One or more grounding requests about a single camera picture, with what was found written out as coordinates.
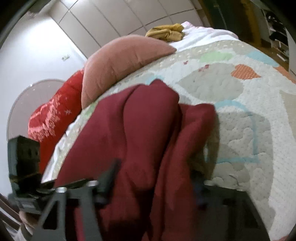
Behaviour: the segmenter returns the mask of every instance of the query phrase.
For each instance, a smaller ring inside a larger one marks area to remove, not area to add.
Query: blue patch
[[[266,54],[262,53],[261,51],[254,50],[248,53],[246,56],[252,58],[254,60],[263,62],[265,64],[271,65],[273,67],[279,67],[279,64],[275,62],[271,57],[267,56]]]
[[[256,135],[256,123],[254,120],[254,117],[252,115],[252,113],[241,103],[234,101],[234,100],[223,100],[223,101],[219,101],[217,103],[214,104],[215,108],[222,108],[224,106],[235,106],[237,108],[242,109],[245,113],[247,113],[247,115],[250,117],[251,122],[252,122],[252,131],[253,131],[253,156],[254,157],[233,157],[233,158],[218,158],[217,159],[217,163],[222,163],[222,162],[254,162],[254,163],[258,163],[259,159],[258,159],[258,138]]]
[[[150,76],[146,81],[145,81],[145,85],[150,85],[152,83],[153,80],[155,79],[160,79],[160,80],[163,80],[163,77],[160,76],[160,75],[153,75],[153,76]]]

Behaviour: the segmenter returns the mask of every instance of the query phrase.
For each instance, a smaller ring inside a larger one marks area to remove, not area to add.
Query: red blanket
[[[215,119],[210,104],[178,104],[160,80],[101,100],[68,153],[56,181],[97,179],[122,161],[112,201],[98,211],[103,240],[191,240],[195,201],[186,163],[206,142]],[[79,209],[78,241],[84,240]]]

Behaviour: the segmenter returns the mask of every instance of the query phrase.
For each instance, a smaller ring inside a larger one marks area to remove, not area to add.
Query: red pillow
[[[84,70],[73,74],[29,119],[28,136],[40,142],[40,173],[44,172],[55,145],[81,112],[83,74]]]

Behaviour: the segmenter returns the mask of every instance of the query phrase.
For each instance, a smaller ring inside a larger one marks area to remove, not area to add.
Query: red fabric
[[[56,186],[97,179],[114,158],[122,160],[111,203],[98,211],[103,240],[191,240],[195,204],[186,161],[203,148],[215,108],[178,101],[160,80],[111,95],[68,153]],[[78,208],[74,214],[82,241]]]
[[[81,112],[83,70],[73,74],[55,95],[39,106],[28,123],[28,137],[40,142],[39,170],[44,172],[55,145]]]

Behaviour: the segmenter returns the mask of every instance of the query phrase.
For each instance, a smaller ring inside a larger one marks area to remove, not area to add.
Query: quilted bed sheet
[[[156,78],[179,93],[180,103],[215,105],[219,122],[205,156],[216,164],[208,183],[248,191],[270,239],[288,235],[296,223],[296,82],[273,59],[241,41],[176,52],[114,85],[82,111],[54,178],[98,101]]]

